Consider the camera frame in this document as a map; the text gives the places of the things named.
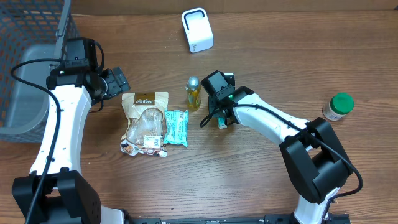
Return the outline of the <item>small Kleenex tissue pack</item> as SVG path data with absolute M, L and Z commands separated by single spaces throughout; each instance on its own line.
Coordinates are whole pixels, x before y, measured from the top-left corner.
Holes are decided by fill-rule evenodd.
M 217 123 L 219 129 L 226 129 L 228 127 L 226 120 L 222 117 L 217 118 Z

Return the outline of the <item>clear bottle with silver cap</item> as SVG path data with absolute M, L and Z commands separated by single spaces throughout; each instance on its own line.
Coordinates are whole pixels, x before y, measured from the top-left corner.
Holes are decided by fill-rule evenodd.
M 201 82 L 198 77 L 192 76 L 186 84 L 187 105 L 189 108 L 198 109 L 201 104 Z

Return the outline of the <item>teal tissue pack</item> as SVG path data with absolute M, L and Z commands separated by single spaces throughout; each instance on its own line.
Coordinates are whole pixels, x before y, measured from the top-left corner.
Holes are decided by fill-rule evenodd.
M 165 118 L 167 131 L 164 143 L 187 147 L 188 111 L 166 110 Z

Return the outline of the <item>brown snack packet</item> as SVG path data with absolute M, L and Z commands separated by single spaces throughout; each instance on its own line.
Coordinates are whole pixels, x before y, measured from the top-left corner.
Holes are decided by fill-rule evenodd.
M 127 130 L 120 143 L 122 152 L 156 154 L 163 150 L 163 121 L 168 102 L 167 92 L 122 95 L 122 107 L 127 118 Z

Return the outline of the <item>green lid jar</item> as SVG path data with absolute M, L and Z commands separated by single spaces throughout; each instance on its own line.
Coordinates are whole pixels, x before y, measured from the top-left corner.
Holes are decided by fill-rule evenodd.
M 341 120 L 354 109 L 354 99 L 347 93 L 338 93 L 327 102 L 323 109 L 323 115 L 330 121 Z

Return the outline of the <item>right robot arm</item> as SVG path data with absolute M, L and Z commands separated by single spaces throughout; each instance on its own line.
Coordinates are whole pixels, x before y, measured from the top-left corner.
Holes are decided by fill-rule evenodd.
M 211 118 L 247 126 L 279 146 L 289 179 L 299 194 L 291 214 L 268 214 L 259 223 L 350 223 L 348 215 L 332 214 L 340 188 L 357 170 L 352 165 L 330 123 L 296 118 L 266 103 L 253 90 L 235 87 L 234 76 L 219 70 L 201 84 L 208 94 Z

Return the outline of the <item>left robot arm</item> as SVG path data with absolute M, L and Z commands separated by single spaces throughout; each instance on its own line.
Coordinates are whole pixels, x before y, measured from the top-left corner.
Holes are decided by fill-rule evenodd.
M 58 59 L 46 86 L 49 113 L 43 140 L 29 175 L 14 179 L 12 195 L 26 223 L 132 223 L 128 212 L 101 204 L 81 174 L 81 145 L 92 105 L 125 93 L 130 86 L 122 70 L 105 69 L 97 60 L 101 46 L 93 39 L 67 41 L 67 56 Z

